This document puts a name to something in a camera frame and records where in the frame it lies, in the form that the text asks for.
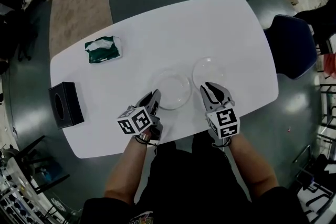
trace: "tissue box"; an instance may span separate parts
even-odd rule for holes
[[[73,82],[62,82],[52,87],[49,89],[49,97],[54,118],[59,129],[84,121]]]
[[[122,56],[121,40],[118,37],[101,37],[85,43],[85,51],[89,54],[89,63],[100,63]]]

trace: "blue chair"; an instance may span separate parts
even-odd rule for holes
[[[308,24],[286,15],[274,17],[264,33],[272,51],[277,74],[299,79],[317,61],[315,42]]]

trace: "box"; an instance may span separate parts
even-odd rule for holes
[[[145,107],[132,108],[123,112],[117,122],[124,134],[139,135],[153,124]]]
[[[221,110],[207,113],[209,127],[215,132],[219,139],[228,138],[238,134],[240,131],[240,118],[235,113],[232,105]]]
[[[62,82],[52,87],[49,89],[49,97],[59,129],[84,121],[73,82]]]

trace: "black tissue box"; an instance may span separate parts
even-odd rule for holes
[[[73,82],[62,82],[52,87],[49,89],[49,97],[59,129],[84,121]]]

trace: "white cable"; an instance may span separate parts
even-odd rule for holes
[[[67,206],[54,192],[52,193],[52,194],[54,194],[56,197],[57,197],[57,199],[59,199],[59,201],[62,203],[62,204],[64,204],[67,208],[69,208],[72,212],[77,212],[77,213],[79,213],[79,212],[81,212],[82,210],[83,210],[83,208],[82,209],[80,209],[79,211],[77,211],[77,210],[74,210],[74,209],[72,209],[71,207],[69,207],[69,206]]]

